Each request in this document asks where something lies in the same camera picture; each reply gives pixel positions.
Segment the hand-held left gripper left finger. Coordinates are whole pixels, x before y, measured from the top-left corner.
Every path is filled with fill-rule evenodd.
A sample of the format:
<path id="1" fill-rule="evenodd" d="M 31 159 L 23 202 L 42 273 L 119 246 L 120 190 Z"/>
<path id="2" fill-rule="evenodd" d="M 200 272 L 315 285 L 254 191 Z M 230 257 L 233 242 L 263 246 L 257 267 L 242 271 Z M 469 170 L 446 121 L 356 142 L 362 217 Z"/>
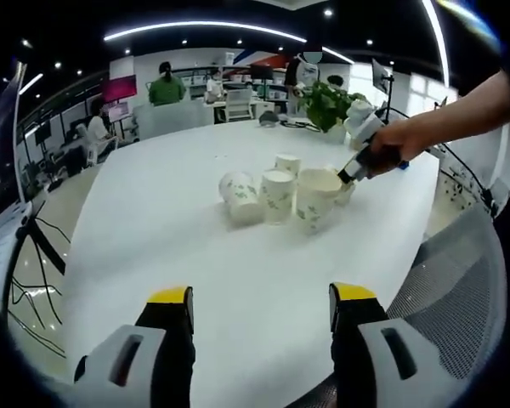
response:
<path id="1" fill-rule="evenodd" d="M 189 407 L 193 336 L 193 288 L 154 293 L 133 325 L 119 327 L 80 359 L 73 405 Z"/>

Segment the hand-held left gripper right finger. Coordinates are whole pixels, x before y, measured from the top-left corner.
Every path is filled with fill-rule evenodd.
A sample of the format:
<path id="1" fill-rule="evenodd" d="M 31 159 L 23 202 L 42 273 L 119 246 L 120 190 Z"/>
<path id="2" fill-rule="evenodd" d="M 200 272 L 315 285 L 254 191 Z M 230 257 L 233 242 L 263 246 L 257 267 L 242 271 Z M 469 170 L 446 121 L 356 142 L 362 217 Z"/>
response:
<path id="1" fill-rule="evenodd" d="M 329 286 L 331 358 L 339 407 L 448 407 L 459 381 L 437 347 L 403 319 L 388 318 L 363 286 Z"/>

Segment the person's right hand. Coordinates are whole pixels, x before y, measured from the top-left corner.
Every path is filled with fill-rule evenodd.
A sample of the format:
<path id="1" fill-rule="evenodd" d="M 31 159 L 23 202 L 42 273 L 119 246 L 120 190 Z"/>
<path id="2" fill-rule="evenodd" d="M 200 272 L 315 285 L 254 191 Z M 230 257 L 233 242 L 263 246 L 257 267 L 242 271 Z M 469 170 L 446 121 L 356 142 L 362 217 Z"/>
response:
<path id="1" fill-rule="evenodd" d="M 380 128 L 372 139 L 371 151 L 379 154 L 397 150 L 404 162 L 416 158 L 434 145 L 434 114 L 434 111 L 423 113 Z"/>

